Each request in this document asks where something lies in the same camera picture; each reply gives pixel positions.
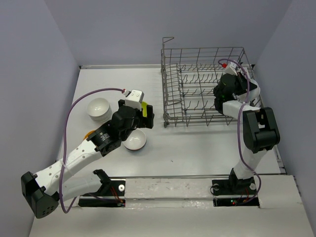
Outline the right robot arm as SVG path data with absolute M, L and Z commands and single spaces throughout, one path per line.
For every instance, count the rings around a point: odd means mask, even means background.
M 258 108 L 247 104 L 260 93 L 256 81 L 241 73 L 224 73 L 214 88 L 215 109 L 222 115 L 237 119 L 239 161 L 228 179 L 214 180 L 211 191 L 215 196 L 241 195 L 250 191 L 256 168 L 262 157 L 280 142 L 274 112 L 270 107 Z

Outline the white bowl stack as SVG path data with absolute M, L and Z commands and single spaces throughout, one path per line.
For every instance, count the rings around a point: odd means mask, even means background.
M 110 103 L 104 98 L 96 98 L 90 101 L 87 105 L 86 112 L 95 122 L 107 122 L 112 117 Z

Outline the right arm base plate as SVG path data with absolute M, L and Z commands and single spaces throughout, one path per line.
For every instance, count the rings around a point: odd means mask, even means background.
M 259 199 L 252 198 L 257 192 L 254 178 L 246 180 L 236 189 L 232 188 L 228 179 L 215 179 L 212 180 L 210 192 L 214 207 L 260 206 Z

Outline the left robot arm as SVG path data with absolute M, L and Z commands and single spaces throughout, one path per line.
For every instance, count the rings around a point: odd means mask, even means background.
M 154 111 L 151 105 L 135 109 L 119 100 L 119 109 L 112 119 L 88 135 L 66 158 L 37 173 L 21 176 L 22 195 L 38 219 L 51 214 L 62 201 L 86 193 L 104 195 L 111 180 L 102 169 L 92 172 L 84 181 L 72 177 L 84 167 L 119 148 L 138 128 L 153 128 Z

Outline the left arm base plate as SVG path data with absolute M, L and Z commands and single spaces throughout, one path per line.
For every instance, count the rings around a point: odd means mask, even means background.
M 126 181 L 123 179 L 112 179 L 110 184 L 101 187 L 97 192 L 87 193 L 79 197 L 80 207 L 125 207 Z

